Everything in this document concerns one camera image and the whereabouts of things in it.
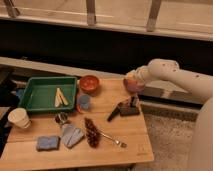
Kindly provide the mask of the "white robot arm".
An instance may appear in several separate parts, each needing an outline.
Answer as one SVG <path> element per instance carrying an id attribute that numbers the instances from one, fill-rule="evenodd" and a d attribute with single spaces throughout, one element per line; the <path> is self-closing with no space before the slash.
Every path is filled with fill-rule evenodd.
<path id="1" fill-rule="evenodd" d="M 213 76 L 183 70 L 175 60 L 153 59 L 147 65 L 128 72 L 123 83 L 129 92 L 136 93 L 156 80 L 169 81 L 203 103 L 213 103 Z"/>

